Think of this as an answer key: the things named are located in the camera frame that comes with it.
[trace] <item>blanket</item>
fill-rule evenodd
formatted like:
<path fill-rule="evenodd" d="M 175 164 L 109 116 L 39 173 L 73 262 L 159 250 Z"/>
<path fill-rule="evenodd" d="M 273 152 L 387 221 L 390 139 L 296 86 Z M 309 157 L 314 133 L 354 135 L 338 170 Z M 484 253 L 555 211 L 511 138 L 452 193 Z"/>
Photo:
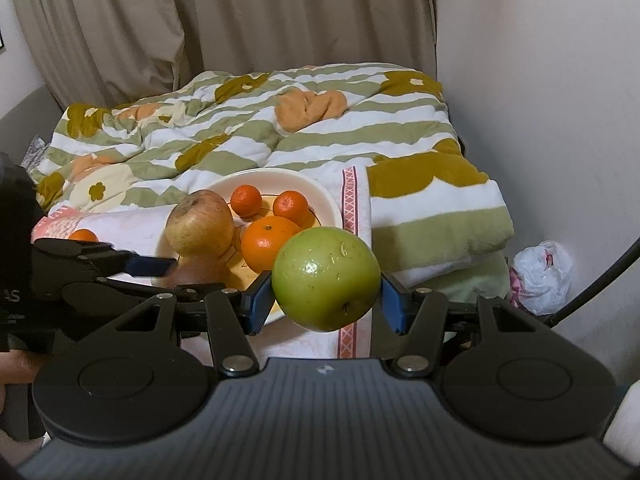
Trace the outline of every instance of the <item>blanket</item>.
<path fill-rule="evenodd" d="M 319 180 L 366 168 L 372 248 L 408 286 L 501 250 L 497 184 L 464 159 L 442 88 L 384 63 L 233 76 L 114 109 L 75 104 L 31 176 L 54 212 L 171 205 L 222 176 L 288 168 Z"/>

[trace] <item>apple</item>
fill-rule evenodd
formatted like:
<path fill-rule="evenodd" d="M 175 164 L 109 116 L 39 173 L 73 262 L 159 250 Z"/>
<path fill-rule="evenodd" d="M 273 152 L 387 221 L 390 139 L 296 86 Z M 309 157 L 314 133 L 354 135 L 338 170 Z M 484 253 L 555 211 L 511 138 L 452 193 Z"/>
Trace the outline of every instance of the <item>apple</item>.
<path fill-rule="evenodd" d="M 282 311 L 315 332 L 333 332 L 359 320 L 376 301 L 380 281 L 371 249 L 337 227 L 312 227 L 290 238 L 271 272 Z"/>
<path fill-rule="evenodd" d="M 234 236 L 234 218 L 218 193 L 201 189 L 174 207 L 166 220 L 164 236 L 180 256 L 222 256 Z"/>
<path fill-rule="evenodd" d="M 229 273 L 229 268 L 222 258 L 198 254 L 181 256 L 177 267 L 158 281 L 166 288 L 195 283 L 225 283 Z"/>

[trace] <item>hand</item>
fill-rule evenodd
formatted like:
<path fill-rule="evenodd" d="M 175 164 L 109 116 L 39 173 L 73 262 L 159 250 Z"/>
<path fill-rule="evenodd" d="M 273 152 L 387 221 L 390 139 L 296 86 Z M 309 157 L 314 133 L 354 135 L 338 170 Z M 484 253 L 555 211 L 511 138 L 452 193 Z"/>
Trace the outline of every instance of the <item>hand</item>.
<path fill-rule="evenodd" d="M 27 350 L 0 352 L 0 413 L 4 408 L 4 386 L 33 383 L 40 367 L 50 358 Z"/>

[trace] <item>circular pad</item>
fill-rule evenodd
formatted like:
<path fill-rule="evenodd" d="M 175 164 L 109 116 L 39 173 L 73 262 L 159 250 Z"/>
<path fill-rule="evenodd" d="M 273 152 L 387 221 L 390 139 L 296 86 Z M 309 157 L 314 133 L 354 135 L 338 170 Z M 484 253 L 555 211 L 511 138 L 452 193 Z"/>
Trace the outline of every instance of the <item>circular pad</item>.
<path fill-rule="evenodd" d="M 95 333 L 40 370 L 33 400 L 48 431 L 84 446 L 133 444 L 200 408 L 209 391 L 205 367 L 141 334 Z"/>
<path fill-rule="evenodd" d="M 544 359 L 519 359 L 498 369 L 498 384 L 515 397 L 549 400 L 571 387 L 571 375 L 560 365 Z"/>
<path fill-rule="evenodd" d="M 80 372 L 79 383 L 92 397 L 128 399 L 154 380 L 151 367 L 135 357 L 96 361 Z"/>

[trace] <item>white wall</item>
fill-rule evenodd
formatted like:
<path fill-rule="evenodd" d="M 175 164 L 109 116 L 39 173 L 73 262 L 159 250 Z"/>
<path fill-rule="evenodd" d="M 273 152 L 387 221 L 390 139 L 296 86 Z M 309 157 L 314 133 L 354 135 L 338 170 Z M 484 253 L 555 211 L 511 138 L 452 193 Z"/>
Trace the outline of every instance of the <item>white wall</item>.
<path fill-rule="evenodd" d="M 573 255 L 576 294 L 640 236 L 640 0 L 437 0 L 438 78 L 502 188 L 511 253 Z M 640 378 L 640 263 L 558 327 Z"/>
<path fill-rule="evenodd" d="M 24 41 L 12 0 L 0 0 L 0 118 L 44 84 Z"/>

